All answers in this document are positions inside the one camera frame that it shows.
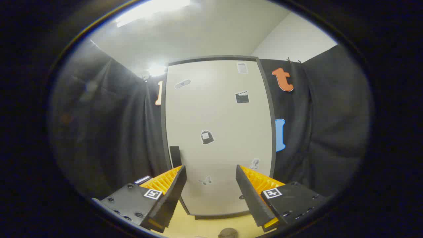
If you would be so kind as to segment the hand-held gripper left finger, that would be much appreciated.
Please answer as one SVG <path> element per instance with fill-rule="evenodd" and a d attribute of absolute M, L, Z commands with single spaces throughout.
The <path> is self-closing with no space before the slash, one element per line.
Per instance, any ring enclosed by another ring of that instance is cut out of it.
<path fill-rule="evenodd" d="M 186 184 L 186 167 L 127 183 L 104 199 L 92 202 L 107 215 L 142 233 L 163 233 L 169 226 Z"/>

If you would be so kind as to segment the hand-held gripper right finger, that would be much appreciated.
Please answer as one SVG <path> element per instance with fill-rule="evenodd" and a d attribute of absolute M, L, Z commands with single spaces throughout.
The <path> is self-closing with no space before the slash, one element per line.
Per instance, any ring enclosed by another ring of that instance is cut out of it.
<path fill-rule="evenodd" d="M 256 225 L 265 232 L 298 223 L 327 201 L 299 182 L 284 184 L 241 165 L 236 181 Z"/>

